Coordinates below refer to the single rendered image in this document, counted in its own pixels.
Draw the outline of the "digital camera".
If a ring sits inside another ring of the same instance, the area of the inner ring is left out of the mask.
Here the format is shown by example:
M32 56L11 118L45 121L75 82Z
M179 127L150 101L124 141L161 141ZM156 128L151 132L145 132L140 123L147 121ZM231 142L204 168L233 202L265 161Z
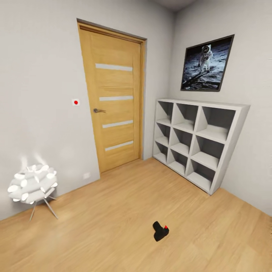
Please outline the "digital camera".
M169 234L169 229L166 226L165 228L161 227L158 221L154 222L153 227L156 231L154 233L154 239L156 242Z

